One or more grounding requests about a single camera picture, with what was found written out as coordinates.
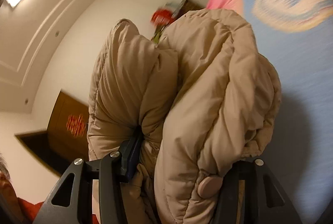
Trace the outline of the beige puffer jacket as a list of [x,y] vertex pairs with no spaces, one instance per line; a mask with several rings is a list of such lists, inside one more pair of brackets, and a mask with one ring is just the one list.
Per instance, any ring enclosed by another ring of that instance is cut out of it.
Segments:
[[208,223],[233,163],[271,141],[281,97],[277,71],[232,10],[190,11],[158,42],[122,19],[91,76],[89,158],[140,130],[134,177],[121,184],[128,222]]

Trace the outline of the dark wooden door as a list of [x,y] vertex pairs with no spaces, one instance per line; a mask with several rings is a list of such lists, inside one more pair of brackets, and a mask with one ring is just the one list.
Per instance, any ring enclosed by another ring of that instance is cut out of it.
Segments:
[[61,175],[74,159],[89,159],[88,120],[88,106],[61,91],[47,128],[15,137],[48,170]]

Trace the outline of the red bag on desk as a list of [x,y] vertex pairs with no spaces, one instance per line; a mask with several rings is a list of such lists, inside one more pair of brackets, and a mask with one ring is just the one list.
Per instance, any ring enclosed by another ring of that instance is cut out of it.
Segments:
[[151,23],[155,26],[167,26],[174,21],[173,12],[166,8],[158,8],[151,17]]

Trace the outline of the dark wooden desk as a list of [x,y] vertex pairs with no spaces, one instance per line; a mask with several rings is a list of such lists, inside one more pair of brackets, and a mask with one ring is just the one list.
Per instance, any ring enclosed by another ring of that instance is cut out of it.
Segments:
[[204,6],[196,3],[193,0],[182,0],[180,4],[176,7],[175,11],[173,12],[172,18],[174,20],[177,20],[178,18],[180,18],[189,11],[197,11],[203,8]]

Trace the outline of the pink and blue bedspread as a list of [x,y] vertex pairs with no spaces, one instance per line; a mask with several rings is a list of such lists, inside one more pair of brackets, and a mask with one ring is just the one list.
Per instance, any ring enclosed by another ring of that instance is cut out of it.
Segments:
[[232,9],[275,67],[282,104],[263,153],[303,223],[332,200],[332,0],[209,0]]

